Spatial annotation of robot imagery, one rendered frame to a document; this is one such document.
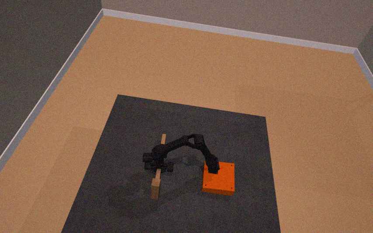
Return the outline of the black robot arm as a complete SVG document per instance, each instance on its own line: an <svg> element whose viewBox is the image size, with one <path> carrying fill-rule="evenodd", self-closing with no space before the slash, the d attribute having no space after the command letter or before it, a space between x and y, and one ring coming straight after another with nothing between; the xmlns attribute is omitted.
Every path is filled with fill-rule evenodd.
<svg viewBox="0 0 373 233"><path fill-rule="evenodd" d="M188 141L190 138L194 138L194 144ZM143 153L143 162L152 162L154 160L156 163L161 164L164 158L167 158L168 152L182 146L189 146L193 149L200 150L205 157L208 172L218 174L218 170L220 169L218 158L210 153L202 134L184 135L170 143L156 145L152 149L152 153Z"/></svg>

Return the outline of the brown wooden post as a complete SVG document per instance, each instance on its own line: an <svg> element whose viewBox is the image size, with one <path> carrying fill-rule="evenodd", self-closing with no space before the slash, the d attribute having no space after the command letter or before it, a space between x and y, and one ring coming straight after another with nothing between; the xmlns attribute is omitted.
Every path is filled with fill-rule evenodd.
<svg viewBox="0 0 373 233"><path fill-rule="evenodd" d="M151 199L159 199L161 179L152 178Z"/></svg>

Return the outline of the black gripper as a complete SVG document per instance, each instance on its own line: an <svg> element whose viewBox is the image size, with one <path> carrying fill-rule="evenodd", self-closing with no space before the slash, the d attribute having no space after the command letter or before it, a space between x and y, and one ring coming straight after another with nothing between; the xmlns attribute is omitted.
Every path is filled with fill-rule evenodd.
<svg viewBox="0 0 373 233"><path fill-rule="evenodd" d="M144 165L144 169L145 170L150 170L150 166L151 166L151 171L154 171L156 172L157 169L161 169L161 173L163 172L173 172L173 162L168 162L168 165L167 163L164 163L164 161L161 163L161 164L158 164L156 162L153 162L151 164L151 162L145 162L145 165Z"/></svg>

